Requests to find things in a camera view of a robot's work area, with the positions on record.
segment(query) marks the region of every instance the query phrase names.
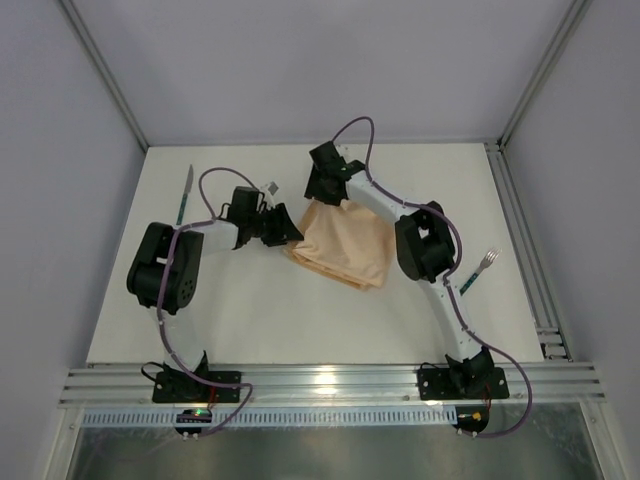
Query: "fork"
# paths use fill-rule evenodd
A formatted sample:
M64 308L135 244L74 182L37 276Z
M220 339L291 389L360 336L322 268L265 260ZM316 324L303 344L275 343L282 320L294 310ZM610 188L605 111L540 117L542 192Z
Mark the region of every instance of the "fork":
M480 276L480 274L484 270L489 268L491 265L493 265L493 262L496 261L496 258L498 258L498 255L500 255L501 252L502 250L498 248L492 248L487 252L487 254L484 256L484 258L480 262L480 265L478 266L478 268L476 268L476 271L473 272L473 275L469 277L469 280L467 280L465 284L462 286L462 288L460 289L460 295L464 295L464 292L466 292L469 289L469 287L473 284L473 282L476 281L476 279Z

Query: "knife handle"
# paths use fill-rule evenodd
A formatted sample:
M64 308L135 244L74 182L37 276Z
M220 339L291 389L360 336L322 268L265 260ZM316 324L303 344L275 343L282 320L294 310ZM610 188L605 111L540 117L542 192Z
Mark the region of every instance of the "knife handle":
M182 195L182 201L180 202L180 211L178 212L178 220L176 221L176 225L182 225L182 217L184 217L184 209L187 206L187 197L188 194Z

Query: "fabric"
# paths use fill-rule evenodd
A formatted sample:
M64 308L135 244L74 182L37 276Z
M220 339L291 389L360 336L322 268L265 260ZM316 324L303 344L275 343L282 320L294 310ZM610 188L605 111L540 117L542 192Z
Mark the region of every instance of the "fabric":
M304 240L285 249L295 262L361 290L384 285L395 235L371 210L348 200L339 207L313 200L298 229Z

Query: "fork handle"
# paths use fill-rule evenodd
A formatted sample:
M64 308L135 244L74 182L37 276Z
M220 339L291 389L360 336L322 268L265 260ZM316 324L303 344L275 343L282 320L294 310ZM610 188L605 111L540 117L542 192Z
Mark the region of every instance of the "fork handle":
M480 276L479 272L474 272L473 275L469 277L469 280L467 280L465 284L462 286L462 288L460 289L460 295L464 295L464 292L469 290L469 287L473 284L473 282L476 281L476 278L478 278L479 276Z

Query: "knife blade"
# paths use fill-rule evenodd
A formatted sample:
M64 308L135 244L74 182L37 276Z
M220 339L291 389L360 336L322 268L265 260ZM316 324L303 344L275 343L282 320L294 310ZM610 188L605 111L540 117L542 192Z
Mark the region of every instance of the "knife blade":
M191 193L191 187L193 186L193 165L189 165L189 173L187 173L187 181L184 184L184 191L182 192L182 200L180 201L180 210L178 211L178 220L176 225L182 225L182 218L184 217L184 209L187 206L187 199L189 193Z

